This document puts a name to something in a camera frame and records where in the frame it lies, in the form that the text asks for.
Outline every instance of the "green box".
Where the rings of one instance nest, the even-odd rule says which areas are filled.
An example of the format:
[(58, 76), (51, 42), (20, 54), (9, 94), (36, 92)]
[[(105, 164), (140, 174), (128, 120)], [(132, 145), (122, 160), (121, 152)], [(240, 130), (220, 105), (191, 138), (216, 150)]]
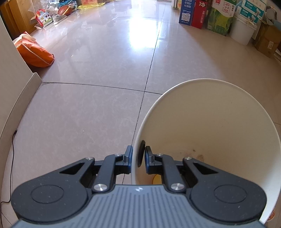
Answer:
[(236, 0), (214, 0), (207, 29), (225, 36), (232, 22), (235, 7)]

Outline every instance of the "white plastic bucket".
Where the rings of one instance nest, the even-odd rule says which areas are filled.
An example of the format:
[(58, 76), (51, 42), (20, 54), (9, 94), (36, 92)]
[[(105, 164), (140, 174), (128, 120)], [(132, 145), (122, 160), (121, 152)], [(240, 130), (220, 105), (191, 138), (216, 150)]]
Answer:
[(246, 23), (241, 17), (234, 16), (230, 37), (240, 44), (247, 45), (256, 28), (251, 23)]
[(132, 184), (152, 184), (144, 160), (136, 158), (145, 140), (153, 154), (203, 156), (204, 162), (261, 186), (267, 204), (265, 223), (281, 187), (281, 149), (276, 128), (264, 108), (246, 91), (228, 82), (195, 79), (164, 93), (146, 114), (132, 159)]

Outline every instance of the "orange bag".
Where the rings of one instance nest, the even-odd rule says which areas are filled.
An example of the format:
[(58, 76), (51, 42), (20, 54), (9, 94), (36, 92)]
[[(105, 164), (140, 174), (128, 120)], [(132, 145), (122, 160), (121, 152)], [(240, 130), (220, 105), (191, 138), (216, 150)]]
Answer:
[(13, 41), (23, 60), (35, 67), (48, 67), (54, 62), (54, 55), (41, 47), (27, 32)]

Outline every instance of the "bucket lid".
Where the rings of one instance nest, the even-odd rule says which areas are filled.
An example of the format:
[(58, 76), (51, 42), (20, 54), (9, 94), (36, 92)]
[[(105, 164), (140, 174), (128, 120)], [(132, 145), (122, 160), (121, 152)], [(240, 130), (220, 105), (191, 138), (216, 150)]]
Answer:
[(254, 30), (257, 30), (257, 25), (253, 25), (250, 20), (248, 20), (247, 18), (245, 17), (242, 17), (241, 15), (239, 14), (236, 14), (234, 13), (234, 16), (233, 16), (236, 20), (242, 22), (243, 24), (249, 26), (251, 29), (254, 29)]

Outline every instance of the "gray shoe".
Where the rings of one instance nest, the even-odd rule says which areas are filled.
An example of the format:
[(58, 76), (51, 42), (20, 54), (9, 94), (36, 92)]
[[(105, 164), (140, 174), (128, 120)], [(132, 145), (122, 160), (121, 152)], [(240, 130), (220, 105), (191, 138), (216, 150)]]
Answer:
[(60, 23), (66, 18), (66, 15), (59, 15), (59, 14), (54, 14), (53, 15), (53, 21), (54, 25)]

